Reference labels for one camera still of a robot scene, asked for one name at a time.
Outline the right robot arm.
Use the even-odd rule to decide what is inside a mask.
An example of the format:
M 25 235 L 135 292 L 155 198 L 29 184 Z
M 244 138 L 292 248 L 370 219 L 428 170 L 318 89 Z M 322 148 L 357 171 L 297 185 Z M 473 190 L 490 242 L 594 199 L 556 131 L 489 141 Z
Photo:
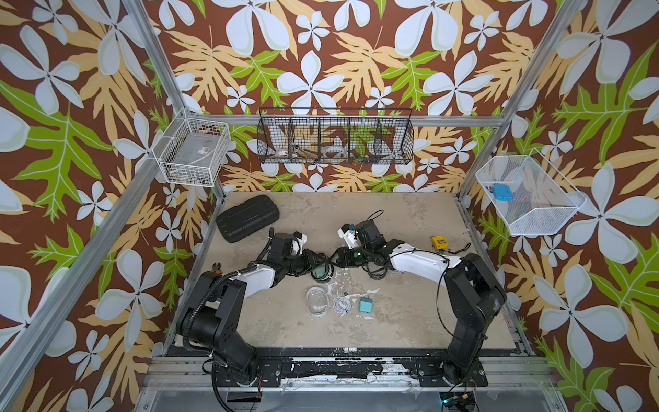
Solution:
M 506 303 L 506 293 L 483 259 L 424 251 L 401 240 L 372 248 L 340 247 L 331 255 L 340 268 L 374 264 L 379 271 L 394 270 L 423 277 L 445 288 L 456 318 L 451 342 L 439 377 L 450 385 L 462 384 L 477 374 L 477 360 L 487 330 Z

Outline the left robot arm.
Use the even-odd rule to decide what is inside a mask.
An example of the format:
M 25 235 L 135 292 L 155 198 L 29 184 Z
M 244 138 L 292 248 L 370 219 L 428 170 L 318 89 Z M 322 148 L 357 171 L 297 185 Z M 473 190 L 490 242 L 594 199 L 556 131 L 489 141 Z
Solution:
M 257 376 L 257 350 L 238 332 L 244 301 L 287 276 L 328 275 L 329 258 L 306 248 L 306 243 L 303 233 L 270 230 L 264 249 L 248 267 L 228 274 L 202 273 L 176 324 L 183 348 L 206 355 L 241 384 L 252 382 Z

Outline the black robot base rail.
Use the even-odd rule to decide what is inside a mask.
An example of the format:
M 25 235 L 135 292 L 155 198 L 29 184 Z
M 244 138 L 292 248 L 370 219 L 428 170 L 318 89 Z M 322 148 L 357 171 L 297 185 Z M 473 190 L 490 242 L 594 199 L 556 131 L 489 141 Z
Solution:
M 218 386 L 280 388 L 288 381 L 374 383 L 385 377 L 409 380 L 422 387 L 454 386 L 444 374 L 448 353 L 437 348 L 258 348 L 248 372 L 216 367 L 210 358 L 202 370 Z

